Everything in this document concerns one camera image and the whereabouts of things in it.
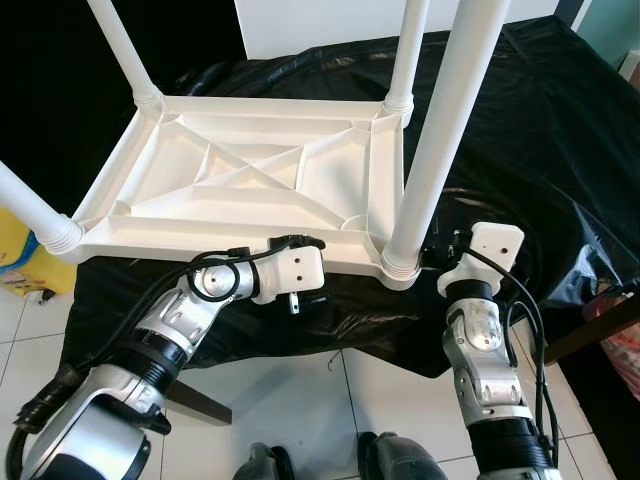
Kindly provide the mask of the pink plastic bag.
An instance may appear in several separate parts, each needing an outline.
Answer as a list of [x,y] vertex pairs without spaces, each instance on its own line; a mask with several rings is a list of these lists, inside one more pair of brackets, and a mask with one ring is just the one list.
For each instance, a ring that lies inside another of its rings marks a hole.
[[623,329],[620,332],[609,335],[600,342],[605,355],[616,370],[617,374],[626,385],[631,397],[636,401],[640,399],[640,312],[637,302],[636,307],[626,307],[621,312]]

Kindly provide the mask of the white plastic table top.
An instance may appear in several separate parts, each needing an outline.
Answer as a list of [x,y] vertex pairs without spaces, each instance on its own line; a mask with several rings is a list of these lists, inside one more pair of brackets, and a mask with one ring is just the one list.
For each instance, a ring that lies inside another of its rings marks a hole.
[[166,96],[137,111],[50,251],[188,261],[303,234],[326,273],[375,276],[404,192],[404,124],[379,102]]

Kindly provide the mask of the white plastic table leg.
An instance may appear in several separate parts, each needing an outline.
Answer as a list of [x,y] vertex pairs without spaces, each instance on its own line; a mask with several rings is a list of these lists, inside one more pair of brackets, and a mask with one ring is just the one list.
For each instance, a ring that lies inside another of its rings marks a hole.
[[82,225],[52,209],[3,163],[0,163],[0,207],[23,221],[41,246],[61,261],[81,264],[87,259],[82,250]]
[[387,115],[396,115],[402,125],[410,123],[413,110],[413,78],[415,78],[422,35],[428,20],[429,0],[406,0],[402,27],[396,50],[390,86],[381,110]]
[[445,178],[474,109],[486,67],[512,0],[460,0],[398,202],[394,229],[381,251],[380,282],[410,288]]
[[145,64],[134,49],[131,37],[111,0],[87,0],[87,4],[90,5],[93,18],[99,23],[116,61],[123,70],[125,79],[131,86],[134,105],[140,110],[151,111],[151,113],[163,111],[165,96],[148,76]]

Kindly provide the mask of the brown wooden cabinet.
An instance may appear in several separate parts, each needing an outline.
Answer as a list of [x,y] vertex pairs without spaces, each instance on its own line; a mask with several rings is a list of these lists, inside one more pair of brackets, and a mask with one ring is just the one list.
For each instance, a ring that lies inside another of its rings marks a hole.
[[630,50],[626,52],[625,58],[618,69],[618,73],[626,79],[628,83],[639,83],[639,65],[640,65],[640,51]]

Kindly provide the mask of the black door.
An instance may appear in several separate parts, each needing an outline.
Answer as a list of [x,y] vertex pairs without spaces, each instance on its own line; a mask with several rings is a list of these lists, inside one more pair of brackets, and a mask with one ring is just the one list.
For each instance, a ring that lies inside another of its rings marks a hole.
[[[111,0],[151,81],[246,58],[234,0]],[[87,0],[0,0],[0,163],[73,215],[136,111]]]

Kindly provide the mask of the black plastic sheet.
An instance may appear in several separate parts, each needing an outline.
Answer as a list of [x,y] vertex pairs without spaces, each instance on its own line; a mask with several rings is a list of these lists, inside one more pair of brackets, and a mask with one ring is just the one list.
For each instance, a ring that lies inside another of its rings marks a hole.
[[[178,95],[365,101],[387,92],[394,41],[376,38],[270,60],[188,69]],[[585,324],[604,283],[634,291],[640,97],[567,24],[554,17],[503,27],[444,188],[429,242],[447,244],[472,221],[526,232],[513,274],[538,298],[548,342]],[[184,261],[91,259],[78,268],[60,364],[99,352],[138,298]],[[426,378],[448,369],[440,347],[445,302],[434,271],[410,291],[367,276],[330,274],[285,306],[236,302],[220,314],[187,369],[244,358],[361,349]]]

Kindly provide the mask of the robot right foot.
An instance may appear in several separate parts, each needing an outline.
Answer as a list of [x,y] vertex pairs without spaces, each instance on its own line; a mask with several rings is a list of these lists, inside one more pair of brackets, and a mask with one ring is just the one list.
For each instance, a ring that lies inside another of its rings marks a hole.
[[362,431],[357,438],[356,458],[361,480],[448,480],[419,443],[393,431]]

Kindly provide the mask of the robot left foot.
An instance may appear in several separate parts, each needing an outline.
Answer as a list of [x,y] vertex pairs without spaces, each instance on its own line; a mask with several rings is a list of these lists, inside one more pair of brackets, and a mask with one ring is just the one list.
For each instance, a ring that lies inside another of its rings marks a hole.
[[294,480],[294,468],[287,449],[255,442],[250,458],[237,468],[232,480]]

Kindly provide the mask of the yellow bag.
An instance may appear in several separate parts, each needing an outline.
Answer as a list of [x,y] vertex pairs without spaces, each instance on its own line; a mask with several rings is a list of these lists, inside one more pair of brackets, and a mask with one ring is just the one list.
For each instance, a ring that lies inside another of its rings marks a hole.
[[38,291],[73,292],[77,266],[51,255],[35,233],[0,207],[0,289],[26,296]]

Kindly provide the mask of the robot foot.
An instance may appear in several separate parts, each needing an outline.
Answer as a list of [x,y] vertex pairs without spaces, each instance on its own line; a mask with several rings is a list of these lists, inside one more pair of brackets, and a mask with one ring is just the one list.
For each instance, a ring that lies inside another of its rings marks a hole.
[[357,438],[356,458],[361,480],[448,480],[419,443],[393,431],[362,431]]
[[287,449],[255,442],[250,458],[237,468],[232,480],[294,480],[294,468]]

